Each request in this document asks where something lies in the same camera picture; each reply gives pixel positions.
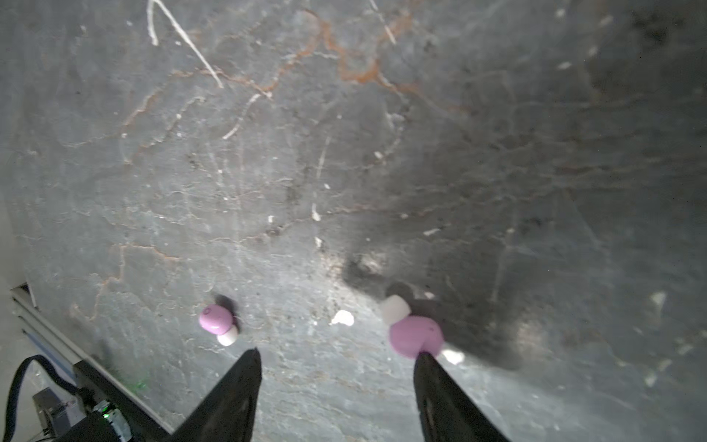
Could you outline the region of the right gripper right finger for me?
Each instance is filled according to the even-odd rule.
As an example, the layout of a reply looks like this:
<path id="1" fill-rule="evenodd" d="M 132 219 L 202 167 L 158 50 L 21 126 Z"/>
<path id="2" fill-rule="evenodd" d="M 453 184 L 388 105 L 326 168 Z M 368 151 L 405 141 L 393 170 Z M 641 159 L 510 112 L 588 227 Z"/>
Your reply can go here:
<path id="1" fill-rule="evenodd" d="M 425 441 L 509 441 L 429 353 L 416 358 L 414 391 Z"/>

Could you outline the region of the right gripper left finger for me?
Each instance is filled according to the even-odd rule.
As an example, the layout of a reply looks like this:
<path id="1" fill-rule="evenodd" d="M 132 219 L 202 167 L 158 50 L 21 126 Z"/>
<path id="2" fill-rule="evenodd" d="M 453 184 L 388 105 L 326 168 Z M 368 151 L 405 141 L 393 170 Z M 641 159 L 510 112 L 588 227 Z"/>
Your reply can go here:
<path id="1" fill-rule="evenodd" d="M 262 380 L 261 354 L 247 350 L 167 441 L 252 440 Z"/>

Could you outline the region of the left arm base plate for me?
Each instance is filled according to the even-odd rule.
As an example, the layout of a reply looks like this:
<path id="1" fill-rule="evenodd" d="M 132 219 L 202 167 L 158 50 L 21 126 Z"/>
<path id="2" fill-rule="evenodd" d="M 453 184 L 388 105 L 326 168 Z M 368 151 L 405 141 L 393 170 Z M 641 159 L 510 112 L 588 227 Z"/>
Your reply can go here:
<path id="1" fill-rule="evenodd" d="M 73 365 L 83 418 L 56 441 L 167 441 L 169 432 L 86 360 Z"/>

